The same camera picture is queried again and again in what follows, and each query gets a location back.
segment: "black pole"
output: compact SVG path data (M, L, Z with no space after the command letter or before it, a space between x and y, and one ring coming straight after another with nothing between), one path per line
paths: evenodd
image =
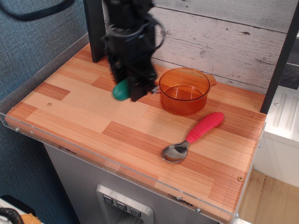
M93 62L98 62L105 55L105 45L100 40L106 34L102 1L83 0L83 3Z
M291 49L293 47L293 44L296 40L296 36L299 31L299 3L297 4L293 19L291 21L288 33L285 38L284 45L282 47L282 50L280 52L278 62L276 64L275 70L273 72L272 79L270 81L265 99L263 101L263 105L261 108L261 113L268 113L272 100L274 98L275 92L277 90L281 75L285 69L286 62L288 60L288 57L290 55Z

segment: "spoon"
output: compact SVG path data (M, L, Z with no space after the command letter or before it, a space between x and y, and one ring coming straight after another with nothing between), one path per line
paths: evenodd
M168 162L181 162L187 155L189 145L199 139L203 134L218 126L224 119L224 114L214 112L205 116L186 136L182 143L173 144L161 152L161 157Z

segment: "blue fabric wall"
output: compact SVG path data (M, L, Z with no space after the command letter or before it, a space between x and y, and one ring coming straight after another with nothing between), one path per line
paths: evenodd
M17 13L58 0L2 1ZM83 1L37 21L16 21L0 12L0 100L87 33ZM76 216L43 145L0 124L0 196L32 207L46 224L74 224Z

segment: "transparent orange bowl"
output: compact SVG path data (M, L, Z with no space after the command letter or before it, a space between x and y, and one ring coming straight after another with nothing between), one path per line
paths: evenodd
M163 107L174 114L190 115L202 109L207 95L217 82L213 75L190 68L176 68L165 72L160 80L160 100Z

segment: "black cable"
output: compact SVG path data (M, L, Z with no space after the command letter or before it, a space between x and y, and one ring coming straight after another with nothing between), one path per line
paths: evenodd
M59 13L68 7L70 7L75 0L64 0L61 3L51 6L49 8L45 8L42 10L34 11L31 13L27 14L15 14L12 12L9 12L5 7L3 6L2 2L0 2L0 10L3 11L6 15L9 15L10 17L13 17L16 20L21 20L21 21L32 21L32 20L37 20L44 18L49 15L53 15L55 13Z
M6 217L12 224L24 224L20 214L11 208L0 208L0 215Z

